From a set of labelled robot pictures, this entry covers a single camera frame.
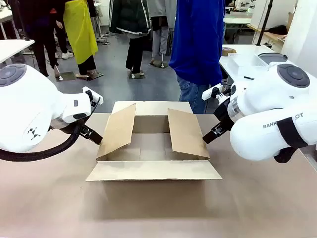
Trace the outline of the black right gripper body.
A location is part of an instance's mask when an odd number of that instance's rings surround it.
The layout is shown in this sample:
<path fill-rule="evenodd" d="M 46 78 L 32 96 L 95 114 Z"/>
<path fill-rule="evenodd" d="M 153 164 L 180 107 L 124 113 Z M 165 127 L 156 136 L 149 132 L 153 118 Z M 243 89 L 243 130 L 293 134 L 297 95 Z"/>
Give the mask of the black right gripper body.
<path fill-rule="evenodd" d="M 228 105 L 230 100 L 225 100 L 221 103 L 215 110 L 214 115 L 218 119 L 219 123 L 217 126 L 220 126 L 221 129 L 231 129 L 234 125 L 234 122 L 228 114 Z"/>

